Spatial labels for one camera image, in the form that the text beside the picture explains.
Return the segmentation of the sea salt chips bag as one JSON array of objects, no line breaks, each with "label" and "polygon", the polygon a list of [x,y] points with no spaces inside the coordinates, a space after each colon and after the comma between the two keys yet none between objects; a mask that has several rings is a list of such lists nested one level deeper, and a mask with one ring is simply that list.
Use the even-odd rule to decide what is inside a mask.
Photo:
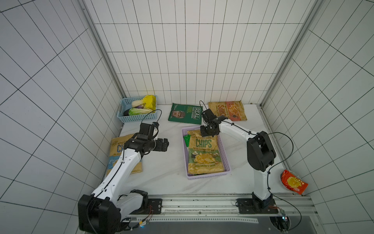
[{"label": "sea salt chips bag", "polygon": [[122,154],[125,142],[127,142],[132,136],[133,134],[129,134],[126,136],[120,136],[112,139],[109,161],[105,176],[109,175],[109,173],[111,172],[111,170],[113,169],[113,167],[115,166],[116,162],[119,160]]}]

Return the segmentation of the green white cassava chips bag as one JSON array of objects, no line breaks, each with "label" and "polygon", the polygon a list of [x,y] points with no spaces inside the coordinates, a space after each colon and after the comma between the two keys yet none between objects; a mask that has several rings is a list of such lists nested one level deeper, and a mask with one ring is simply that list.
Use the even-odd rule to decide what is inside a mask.
[{"label": "green white cassava chips bag", "polygon": [[189,148],[191,135],[185,135],[185,136],[183,136],[183,139],[184,139],[186,147]]}]

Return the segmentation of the sour cream onion chips bag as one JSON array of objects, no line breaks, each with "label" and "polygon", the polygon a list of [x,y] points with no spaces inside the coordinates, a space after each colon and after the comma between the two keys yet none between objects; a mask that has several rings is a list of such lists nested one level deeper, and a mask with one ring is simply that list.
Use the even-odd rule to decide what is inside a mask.
[{"label": "sour cream onion chips bag", "polygon": [[224,172],[218,136],[202,136],[200,130],[188,131],[188,173],[192,175]]}]

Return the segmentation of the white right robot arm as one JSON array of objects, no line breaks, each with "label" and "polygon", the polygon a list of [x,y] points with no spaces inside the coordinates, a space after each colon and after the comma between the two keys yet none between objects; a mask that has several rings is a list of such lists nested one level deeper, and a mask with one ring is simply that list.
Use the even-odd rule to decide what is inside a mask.
[{"label": "white right robot arm", "polygon": [[267,169],[274,164],[276,158],[268,133],[252,132],[225,116],[214,115],[210,109],[202,112],[202,118],[205,123],[200,126],[202,136],[213,137],[223,133],[246,144],[247,161],[254,170],[252,202],[261,209],[268,207],[273,197],[268,190]]}]

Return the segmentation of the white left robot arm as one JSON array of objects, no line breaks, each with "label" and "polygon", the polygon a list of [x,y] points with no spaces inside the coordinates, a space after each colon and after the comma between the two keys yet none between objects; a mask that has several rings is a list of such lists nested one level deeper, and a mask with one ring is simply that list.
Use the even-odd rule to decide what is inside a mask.
[{"label": "white left robot arm", "polygon": [[78,202],[79,229],[91,234],[115,234],[130,227],[133,212],[145,213],[152,208],[148,194],[141,190],[122,193],[122,186],[135,166],[152,151],[165,152],[169,142],[158,138],[159,123],[141,123],[135,133],[122,147],[121,155],[105,179],[90,194]]}]

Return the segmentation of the green REAL chips bag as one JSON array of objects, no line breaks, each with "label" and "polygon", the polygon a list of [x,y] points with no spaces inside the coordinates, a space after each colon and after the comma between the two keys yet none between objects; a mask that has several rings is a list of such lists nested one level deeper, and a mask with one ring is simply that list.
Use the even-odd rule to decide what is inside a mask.
[{"label": "green REAL chips bag", "polygon": [[200,106],[173,103],[168,121],[201,125],[202,111]]}]

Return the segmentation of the brown orange chips bag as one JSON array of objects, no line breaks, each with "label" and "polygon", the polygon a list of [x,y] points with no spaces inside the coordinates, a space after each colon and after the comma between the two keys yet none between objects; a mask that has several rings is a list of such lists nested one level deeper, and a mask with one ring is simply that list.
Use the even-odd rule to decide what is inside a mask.
[{"label": "brown orange chips bag", "polygon": [[231,121],[247,121],[241,101],[209,102],[209,109],[216,116],[225,116]]}]

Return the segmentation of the yellow snack bag in basket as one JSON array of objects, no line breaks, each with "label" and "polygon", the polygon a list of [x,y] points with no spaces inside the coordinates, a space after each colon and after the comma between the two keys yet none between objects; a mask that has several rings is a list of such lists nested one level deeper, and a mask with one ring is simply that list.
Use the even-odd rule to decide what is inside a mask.
[{"label": "yellow snack bag in basket", "polygon": [[142,99],[142,101],[144,109],[149,109],[152,111],[156,110],[156,96],[147,95]]}]

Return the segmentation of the blue plastic basket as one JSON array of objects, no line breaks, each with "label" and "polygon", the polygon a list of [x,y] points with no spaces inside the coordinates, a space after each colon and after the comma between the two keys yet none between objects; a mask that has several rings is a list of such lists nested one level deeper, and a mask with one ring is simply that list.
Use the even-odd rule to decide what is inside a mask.
[{"label": "blue plastic basket", "polygon": [[157,112],[156,110],[145,114],[145,115],[136,115],[136,116],[123,116],[124,111],[131,109],[131,103],[135,100],[143,99],[145,96],[141,97],[126,97],[119,101],[118,104],[118,111],[117,111],[117,118],[122,122],[135,122],[135,121],[145,121],[145,120],[154,120],[157,118]]}]

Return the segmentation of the purple plastic basket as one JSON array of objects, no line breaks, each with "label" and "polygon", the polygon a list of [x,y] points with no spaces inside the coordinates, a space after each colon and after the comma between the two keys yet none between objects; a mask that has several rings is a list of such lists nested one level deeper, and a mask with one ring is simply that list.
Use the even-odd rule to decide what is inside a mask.
[{"label": "purple plastic basket", "polygon": [[221,173],[202,174],[202,175],[192,175],[192,174],[188,173],[189,152],[188,152],[188,148],[185,145],[183,136],[187,135],[188,131],[191,131],[191,130],[200,130],[200,127],[193,126],[193,127],[185,127],[185,128],[182,129],[182,142],[183,142],[183,149],[184,149],[184,157],[185,157],[187,178],[190,179],[190,180],[192,180],[192,179],[198,179],[198,178],[208,178],[208,177],[214,177],[214,176],[223,176],[223,175],[226,175],[226,174],[230,173],[231,172],[231,167],[230,167],[230,164],[229,164],[229,161],[228,161],[228,157],[226,155],[226,151],[224,149],[222,140],[220,139],[219,136],[218,136],[218,146],[219,146],[219,151],[220,151],[220,154],[221,154],[221,159],[222,159],[222,163],[224,165],[225,171],[221,172]]}]

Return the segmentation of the toy eggplant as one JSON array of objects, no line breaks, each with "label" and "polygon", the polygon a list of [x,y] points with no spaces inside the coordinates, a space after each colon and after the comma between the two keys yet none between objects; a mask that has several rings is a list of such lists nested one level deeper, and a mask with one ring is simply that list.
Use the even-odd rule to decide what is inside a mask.
[{"label": "toy eggplant", "polygon": [[129,109],[124,111],[123,116],[129,116],[129,111],[130,111]]}]

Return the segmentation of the small red snack bag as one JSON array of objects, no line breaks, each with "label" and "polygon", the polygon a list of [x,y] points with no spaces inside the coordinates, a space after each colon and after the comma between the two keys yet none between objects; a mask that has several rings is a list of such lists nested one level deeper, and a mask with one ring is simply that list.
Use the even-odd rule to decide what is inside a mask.
[{"label": "small red snack bag", "polygon": [[299,195],[302,195],[309,185],[288,170],[282,172],[280,179],[286,189]]}]

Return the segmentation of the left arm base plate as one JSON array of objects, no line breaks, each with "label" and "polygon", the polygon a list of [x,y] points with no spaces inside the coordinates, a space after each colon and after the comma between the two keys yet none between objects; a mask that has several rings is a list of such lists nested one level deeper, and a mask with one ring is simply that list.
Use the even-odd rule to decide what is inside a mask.
[{"label": "left arm base plate", "polygon": [[159,215],[161,214],[162,210],[162,199],[148,199],[148,203],[144,205],[144,207],[141,207],[140,211],[138,211],[138,214],[140,215],[148,215],[148,214],[154,214]]}]

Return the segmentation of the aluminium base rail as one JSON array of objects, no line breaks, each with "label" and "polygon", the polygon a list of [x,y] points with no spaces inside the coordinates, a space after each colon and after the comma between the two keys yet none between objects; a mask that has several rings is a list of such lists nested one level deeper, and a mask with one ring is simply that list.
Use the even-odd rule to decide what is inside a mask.
[{"label": "aluminium base rail", "polygon": [[269,223],[270,218],[290,218],[292,225],[299,221],[315,220],[317,211],[311,199],[280,194],[275,198],[274,208],[278,214],[239,214],[237,199],[251,199],[250,194],[218,195],[149,195],[148,199],[162,199],[161,214],[129,215],[132,222],[240,222]]}]

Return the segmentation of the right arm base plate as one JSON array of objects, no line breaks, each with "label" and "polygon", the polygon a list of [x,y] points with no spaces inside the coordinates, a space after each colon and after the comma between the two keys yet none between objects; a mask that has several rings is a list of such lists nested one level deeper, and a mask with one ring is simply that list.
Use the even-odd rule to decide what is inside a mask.
[{"label": "right arm base plate", "polygon": [[275,215],[279,213],[277,208],[274,208],[274,199],[270,200],[267,207],[261,208],[255,199],[237,199],[235,206],[239,209],[239,214],[243,215]]}]

